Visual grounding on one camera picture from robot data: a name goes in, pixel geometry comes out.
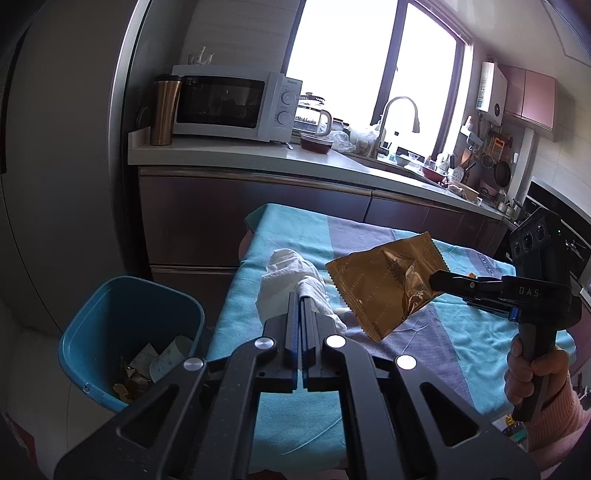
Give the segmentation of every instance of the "window frame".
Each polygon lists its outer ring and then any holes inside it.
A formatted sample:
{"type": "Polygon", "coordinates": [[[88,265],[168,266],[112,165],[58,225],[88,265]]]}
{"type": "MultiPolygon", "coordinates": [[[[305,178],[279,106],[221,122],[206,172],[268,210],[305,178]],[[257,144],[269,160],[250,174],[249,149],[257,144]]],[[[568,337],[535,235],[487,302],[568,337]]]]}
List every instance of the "window frame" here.
{"type": "MultiPolygon", "coordinates": [[[[408,4],[418,8],[426,16],[434,20],[440,27],[444,28],[452,36],[452,38],[456,40],[456,54],[453,62],[452,78],[450,79],[449,91],[447,93],[446,106],[443,111],[441,126],[439,128],[439,133],[437,134],[435,146],[433,147],[433,152],[431,154],[432,157],[435,157],[438,153],[443,151],[447,137],[449,135],[450,126],[452,124],[453,112],[456,107],[457,96],[460,87],[460,77],[462,75],[462,65],[464,61],[466,42],[462,38],[462,35],[453,31],[439,17],[434,15],[428,8],[416,0],[398,0],[396,14],[394,17],[394,25],[392,26],[392,35],[390,36],[390,45],[388,47],[388,54],[384,64],[384,72],[382,74],[382,80],[378,90],[378,97],[376,98],[374,112],[370,124],[375,125],[379,121],[384,111],[384,107],[389,100],[390,90],[392,89],[392,83],[394,81],[394,75],[396,74],[398,54],[402,44],[402,34],[404,32],[408,4]]],[[[290,63],[291,52],[293,51],[293,46],[296,41],[296,35],[300,27],[301,16],[304,12],[305,5],[306,0],[300,0],[298,9],[295,13],[296,15],[294,24],[291,28],[290,37],[285,50],[285,56],[283,58],[283,64],[281,66],[281,73],[284,74],[287,73],[287,67],[290,63]]]]}

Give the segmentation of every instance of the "white tissue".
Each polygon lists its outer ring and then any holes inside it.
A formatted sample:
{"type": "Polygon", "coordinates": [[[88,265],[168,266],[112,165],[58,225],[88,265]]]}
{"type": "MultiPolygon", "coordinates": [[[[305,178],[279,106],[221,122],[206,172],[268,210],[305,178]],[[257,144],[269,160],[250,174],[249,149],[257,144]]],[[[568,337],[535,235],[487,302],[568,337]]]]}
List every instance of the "white tissue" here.
{"type": "Polygon", "coordinates": [[[312,299],[315,312],[332,318],[338,333],[347,329],[333,312],[324,281],[314,264],[287,248],[273,252],[267,273],[261,277],[256,309],[263,325],[268,319],[287,313],[290,292],[295,290],[300,298],[312,299]]]}

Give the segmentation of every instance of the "ceiling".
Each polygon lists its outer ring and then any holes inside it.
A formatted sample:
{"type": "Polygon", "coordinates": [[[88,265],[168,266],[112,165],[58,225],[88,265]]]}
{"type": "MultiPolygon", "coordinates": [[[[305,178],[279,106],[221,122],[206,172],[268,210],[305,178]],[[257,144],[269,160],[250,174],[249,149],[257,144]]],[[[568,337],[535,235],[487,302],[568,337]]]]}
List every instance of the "ceiling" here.
{"type": "Polygon", "coordinates": [[[441,0],[501,63],[544,73],[591,110],[591,59],[544,0],[441,0]]]}

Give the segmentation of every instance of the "window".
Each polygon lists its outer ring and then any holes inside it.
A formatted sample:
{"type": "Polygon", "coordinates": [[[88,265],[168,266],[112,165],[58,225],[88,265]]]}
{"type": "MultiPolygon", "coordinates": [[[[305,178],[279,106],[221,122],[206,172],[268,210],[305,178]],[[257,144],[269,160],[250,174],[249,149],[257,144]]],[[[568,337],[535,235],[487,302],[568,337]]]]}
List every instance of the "window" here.
{"type": "Polygon", "coordinates": [[[325,98],[326,109],[353,126],[377,123],[394,96],[412,98],[421,132],[412,133],[412,104],[399,100],[385,139],[435,156],[449,131],[464,47],[414,0],[306,0],[284,65],[302,92],[325,98]]]}

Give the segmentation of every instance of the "kitchen cabinet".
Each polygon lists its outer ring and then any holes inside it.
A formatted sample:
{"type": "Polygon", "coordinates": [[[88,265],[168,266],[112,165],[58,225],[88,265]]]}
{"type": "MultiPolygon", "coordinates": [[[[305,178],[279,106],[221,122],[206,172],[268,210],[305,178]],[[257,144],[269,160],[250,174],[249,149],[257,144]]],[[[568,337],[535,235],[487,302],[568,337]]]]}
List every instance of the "kitchen cabinet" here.
{"type": "Polygon", "coordinates": [[[554,141],[556,117],[556,80],[541,73],[499,65],[505,75],[507,96],[505,119],[554,141]]]}
{"type": "Polygon", "coordinates": [[[371,198],[370,192],[365,196],[247,178],[142,176],[150,264],[237,267],[244,219],[258,207],[279,203],[363,222],[371,198]]]}
{"type": "Polygon", "coordinates": [[[191,295],[203,307],[205,325],[213,327],[222,311],[223,303],[234,278],[234,270],[181,270],[153,267],[155,282],[191,295]]]}
{"type": "Polygon", "coordinates": [[[492,256],[498,220],[416,197],[229,169],[142,167],[144,235],[154,281],[194,297],[214,326],[246,232],[244,218],[279,203],[355,222],[430,232],[492,256]]]}
{"type": "Polygon", "coordinates": [[[477,213],[383,198],[372,198],[365,222],[398,230],[429,232],[436,240],[473,248],[490,257],[502,239],[497,231],[504,233],[506,230],[500,221],[477,213]]]}
{"type": "Polygon", "coordinates": [[[549,129],[554,128],[556,80],[541,73],[525,72],[522,116],[549,129]]]}
{"type": "Polygon", "coordinates": [[[499,65],[499,69],[507,79],[505,112],[521,116],[525,95],[525,70],[507,65],[499,65]]]}
{"type": "Polygon", "coordinates": [[[420,232],[429,207],[373,198],[365,222],[397,230],[420,232]]]}

